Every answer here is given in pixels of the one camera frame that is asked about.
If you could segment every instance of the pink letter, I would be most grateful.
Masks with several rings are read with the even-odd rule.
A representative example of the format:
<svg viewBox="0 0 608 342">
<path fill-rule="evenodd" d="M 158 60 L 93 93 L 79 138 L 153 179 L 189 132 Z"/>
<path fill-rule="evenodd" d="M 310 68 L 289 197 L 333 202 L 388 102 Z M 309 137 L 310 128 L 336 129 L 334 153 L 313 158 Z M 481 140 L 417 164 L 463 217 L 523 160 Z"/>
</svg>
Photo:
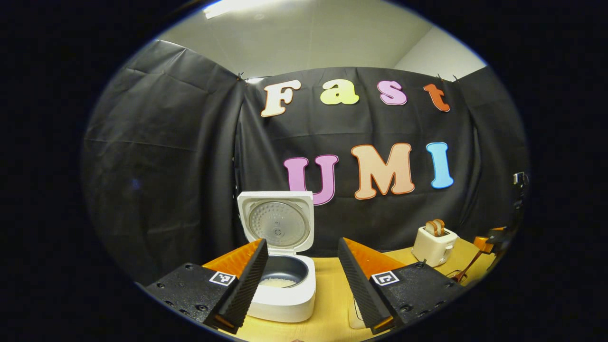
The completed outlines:
<svg viewBox="0 0 608 342">
<path fill-rule="evenodd" d="M 313 204 L 320 206 L 331 201 L 336 193 L 336 182 L 334 176 L 334 165 L 338 162 L 338 156 L 318 156 L 314 162 L 321 166 L 321 191 L 313 194 Z M 306 178 L 304 168 L 308 165 L 308 159 L 302 157 L 289 158 L 283 165 L 287 168 L 290 191 L 306 191 Z"/>
<path fill-rule="evenodd" d="M 407 102 L 407 96 L 401 92 L 401 85 L 395 81 L 378 82 L 378 90 L 382 93 L 380 99 L 388 105 L 400 106 Z"/>
</svg>

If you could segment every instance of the open lid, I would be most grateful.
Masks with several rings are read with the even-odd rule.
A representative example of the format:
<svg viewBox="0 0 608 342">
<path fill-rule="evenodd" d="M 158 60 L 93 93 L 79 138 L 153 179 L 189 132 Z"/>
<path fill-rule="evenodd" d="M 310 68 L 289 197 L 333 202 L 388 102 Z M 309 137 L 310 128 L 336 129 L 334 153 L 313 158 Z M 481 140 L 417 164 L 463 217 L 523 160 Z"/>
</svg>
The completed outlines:
<svg viewBox="0 0 608 342">
<path fill-rule="evenodd" d="M 313 245 L 312 191 L 244 191 L 237 203 L 247 241 L 266 239 L 275 254 L 295 254 Z"/>
</svg>

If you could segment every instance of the orange object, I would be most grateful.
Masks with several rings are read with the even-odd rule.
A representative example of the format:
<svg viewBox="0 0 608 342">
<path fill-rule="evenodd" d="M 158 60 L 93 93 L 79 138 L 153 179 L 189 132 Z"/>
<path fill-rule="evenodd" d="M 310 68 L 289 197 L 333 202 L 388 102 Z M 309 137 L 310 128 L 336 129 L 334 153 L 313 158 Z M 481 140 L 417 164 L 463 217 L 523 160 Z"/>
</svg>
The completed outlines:
<svg viewBox="0 0 608 342">
<path fill-rule="evenodd" d="M 475 241 L 473 242 L 473 245 L 475 245 L 475 247 L 479 248 L 479 250 L 484 253 L 490 253 L 492 251 L 492 247 L 494 247 L 494 245 L 491 243 L 486 243 L 486 241 L 488 241 L 488 239 L 489 239 L 489 237 L 476 236 Z"/>
<path fill-rule="evenodd" d="M 262 239 L 258 239 L 247 245 L 241 246 L 217 259 L 207 262 L 203 267 L 213 271 L 234 274 L 237 278 L 240 278 L 245 266 L 247 266 L 251 256 L 254 255 L 255 250 L 258 249 L 261 241 Z"/>
<path fill-rule="evenodd" d="M 379 251 L 373 250 L 345 237 L 343 237 L 343 239 L 346 242 L 348 249 L 353 253 L 355 260 L 357 260 L 359 267 L 367 279 L 369 279 L 372 274 L 391 271 L 406 266 L 406 264 L 388 257 Z"/>
</svg>

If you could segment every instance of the orange letter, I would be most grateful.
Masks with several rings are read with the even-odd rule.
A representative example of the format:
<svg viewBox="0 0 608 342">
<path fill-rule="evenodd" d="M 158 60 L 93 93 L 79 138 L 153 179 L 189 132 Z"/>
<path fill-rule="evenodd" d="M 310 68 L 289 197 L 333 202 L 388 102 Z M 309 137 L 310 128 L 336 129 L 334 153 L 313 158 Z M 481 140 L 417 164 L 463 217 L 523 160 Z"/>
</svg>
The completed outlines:
<svg viewBox="0 0 608 342">
<path fill-rule="evenodd" d="M 435 105 L 435 107 L 437 107 L 438 110 L 450 111 L 450 105 L 444 103 L 441 99 L 441 96 L 443 96 L 442 90 L 437 89 L 437 87 L 433 83 L 424 86 L 423 89 L 429 92 L 430 99 L 433 100 L 433 104 Z"/>
<path fill-rule="evenodd" d="M 285 113 L 285 107 L 281 106 L 281 100 L 285 101 L 285 104 L 288 105 L 294 97 L 294 91 L 290 88 L 298 90 L 301 86 L 302 84 L 298 80 L 266 86 L 264 88 L 266 91 L 266 108 L 260 114 L 266 117 Z"/>
<path fill-rule="evenodd" d="M 391 192 L 395 195 L 407 194 L 414 190 L 410 172 L 410 144 L 395 144 L 390 149 L 389 161 L 385 164 L 372 145 L 353 147 L 351 154 L 359 160 L 359 190 L 354 193 L 358 200 L 368 200 L 376 196 L 371 187 L 371 179 L 383 195 L 389 192 L 390 183 L 395 179 Z"/>
</svg>

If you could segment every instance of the yellow letter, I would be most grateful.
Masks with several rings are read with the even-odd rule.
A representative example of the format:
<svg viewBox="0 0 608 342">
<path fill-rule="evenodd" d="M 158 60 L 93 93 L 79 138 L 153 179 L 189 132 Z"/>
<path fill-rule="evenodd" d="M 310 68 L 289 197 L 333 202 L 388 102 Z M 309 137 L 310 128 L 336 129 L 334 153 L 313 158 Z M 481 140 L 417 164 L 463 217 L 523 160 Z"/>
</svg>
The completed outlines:
<svg viewBox="0 0 608 342">
<path fill-rule="evenodd" d="M 264 88 L 266 91 L 266 108 L 260 114 L 266 117 L 285 113 L 285 107 L 281 106 L 281 100 L 285 101 L 285 104 L 288 105 L 294 98 L 294 91 L 291 88 L 298 90 L 301 86 L 302 84 L 298 80 L 266 86 Z"/>
<path fill-rule="evenodd" d="M 326 105 L 353 105 L 359 101 L 359 96 L 354 93 L 354 84 L 349 80 L 331 80 L 323 84 L 325 91 L 321 93 L 321 102 Z"/>
<path fill-rule="evenodd" d="M 395 144 L 390 149 L 389 161 L 384 164 L 374 146 L 353 147 L 350 153 L 359 160 L 359 190 L 354 193 L 354 197 L 358 200 L 368 200 L 376 196 L 376 191 L 371 187 L 372 178 L 383 195 L 389 192 L 393 178 L 395 185 L 390 189 L 393 194 L 412 192 L 414 184 L 410 173 L 410 151 L 410 144 Z"/>
</svg>

